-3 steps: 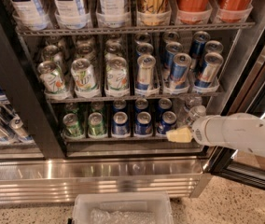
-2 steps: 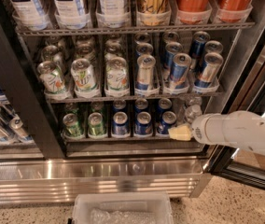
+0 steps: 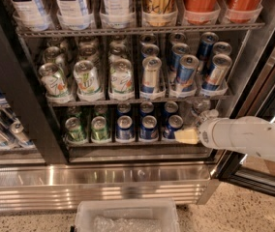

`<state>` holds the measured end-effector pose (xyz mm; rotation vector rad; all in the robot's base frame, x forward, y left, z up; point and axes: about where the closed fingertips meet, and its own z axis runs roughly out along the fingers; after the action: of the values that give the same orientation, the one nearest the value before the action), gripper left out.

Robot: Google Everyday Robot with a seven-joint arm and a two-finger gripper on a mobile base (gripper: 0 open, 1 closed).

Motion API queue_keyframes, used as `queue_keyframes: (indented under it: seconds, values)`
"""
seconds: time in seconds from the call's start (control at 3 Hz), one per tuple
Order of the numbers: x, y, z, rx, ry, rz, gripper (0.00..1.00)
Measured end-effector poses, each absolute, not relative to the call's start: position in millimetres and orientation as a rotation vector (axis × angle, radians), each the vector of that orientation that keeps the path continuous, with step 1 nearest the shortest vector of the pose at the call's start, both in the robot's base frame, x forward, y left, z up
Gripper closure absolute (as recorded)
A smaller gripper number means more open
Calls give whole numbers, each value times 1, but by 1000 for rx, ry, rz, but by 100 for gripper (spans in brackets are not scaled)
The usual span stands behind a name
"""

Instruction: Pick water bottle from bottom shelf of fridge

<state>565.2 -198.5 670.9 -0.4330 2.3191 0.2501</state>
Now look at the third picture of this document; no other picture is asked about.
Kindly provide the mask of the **yellow foam gripper pad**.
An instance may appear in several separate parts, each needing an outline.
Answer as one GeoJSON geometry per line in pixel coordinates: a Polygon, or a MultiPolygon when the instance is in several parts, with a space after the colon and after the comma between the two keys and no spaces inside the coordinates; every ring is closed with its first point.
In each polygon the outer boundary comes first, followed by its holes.
{"type": "Polygon", "coordinates": [[[195,128],[177,130],[174,133],[174,136],[175,136],[175,140],[180,143],[192,144],[192,145],[199,143],[199,134],[195,128]]]}

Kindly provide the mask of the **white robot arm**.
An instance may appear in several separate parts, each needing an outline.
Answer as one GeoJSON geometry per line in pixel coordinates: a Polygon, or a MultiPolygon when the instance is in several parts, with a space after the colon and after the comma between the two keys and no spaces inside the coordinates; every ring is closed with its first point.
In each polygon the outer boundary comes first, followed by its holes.
{"type": "Polygon", "coordinates": [[[258,117],[214,118],[198,127],[178,130],[175,140],[207,148],[229,150],[275,162],[275,123],[258,117]]]}

